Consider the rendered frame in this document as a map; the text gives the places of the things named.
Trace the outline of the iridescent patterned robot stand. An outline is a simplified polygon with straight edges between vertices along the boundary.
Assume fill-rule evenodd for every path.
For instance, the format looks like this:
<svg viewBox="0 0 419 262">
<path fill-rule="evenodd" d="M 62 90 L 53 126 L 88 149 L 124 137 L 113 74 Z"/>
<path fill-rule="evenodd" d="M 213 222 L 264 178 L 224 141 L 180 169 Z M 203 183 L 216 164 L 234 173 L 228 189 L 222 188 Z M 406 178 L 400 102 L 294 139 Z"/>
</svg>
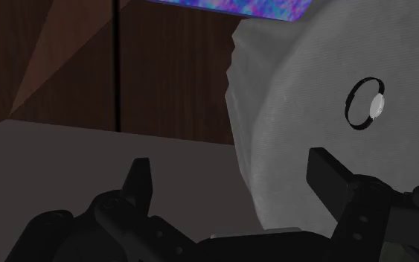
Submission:
<svg viewBox="0 0 419 262">
<path fill-rule="evenodd" d="M 294 22 L 313 0 L 148 0 L 162 4 L 250 18 Z"/>
</svg>

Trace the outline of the grey fabric bed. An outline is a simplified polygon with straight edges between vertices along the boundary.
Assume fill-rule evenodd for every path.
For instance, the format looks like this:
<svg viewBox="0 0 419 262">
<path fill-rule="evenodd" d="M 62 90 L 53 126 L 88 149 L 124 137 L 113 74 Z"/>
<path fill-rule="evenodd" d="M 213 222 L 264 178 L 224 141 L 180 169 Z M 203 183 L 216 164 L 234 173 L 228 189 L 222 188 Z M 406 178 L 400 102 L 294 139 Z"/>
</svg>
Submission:
<svg viewBox="0 0 419 262">
<path fill-rule="evenodd" d="M 235 29 L 226 103 L 243 180 L 262 234 L 212 240 L 231 262 L 323 262 L 337 222 L 307 184 L 312 147 L 398 192 L 419 186 L 419 0 L 314 0 L 295 22 Z M 381 79 L 385 106 L 365 130 L 345 101 Z M 375 80 L 355 94 L 366 120 Z M 415 262 L 384 243 L 379 262 Z"/>
</svg>

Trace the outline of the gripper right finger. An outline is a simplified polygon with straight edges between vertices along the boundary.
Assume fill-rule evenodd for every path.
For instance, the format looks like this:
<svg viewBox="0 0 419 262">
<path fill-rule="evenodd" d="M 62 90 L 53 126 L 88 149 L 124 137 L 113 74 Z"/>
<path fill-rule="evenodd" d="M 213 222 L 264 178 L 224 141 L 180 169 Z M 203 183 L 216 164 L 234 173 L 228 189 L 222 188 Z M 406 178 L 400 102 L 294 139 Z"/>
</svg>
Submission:
<svg viewBox="0 0 419 262">
<path fill-rule="evenodd" d="M 384 243 L 419 262 L 419 186 L 398 192 L 350 172 L 323 147 L 310 148 L 306 180 L 337 222 L 323 262 L 379 262 Z"/>
</svg>

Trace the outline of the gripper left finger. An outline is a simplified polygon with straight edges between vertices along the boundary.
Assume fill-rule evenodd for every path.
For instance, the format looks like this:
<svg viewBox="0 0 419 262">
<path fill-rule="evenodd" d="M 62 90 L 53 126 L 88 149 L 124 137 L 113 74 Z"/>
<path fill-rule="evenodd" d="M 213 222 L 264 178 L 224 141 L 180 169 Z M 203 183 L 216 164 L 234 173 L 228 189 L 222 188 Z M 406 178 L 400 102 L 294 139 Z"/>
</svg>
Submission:
<svg viewBox="0 0 419 262">
<path fill-rule="evenodd" d="M 137 158 L 122 188 L 97 195 L 81 215 L 31 219 L 4 262 L 199 262 L 195 242 L 149 216 L 152 195 L 150 160 Z"/>
</svg>

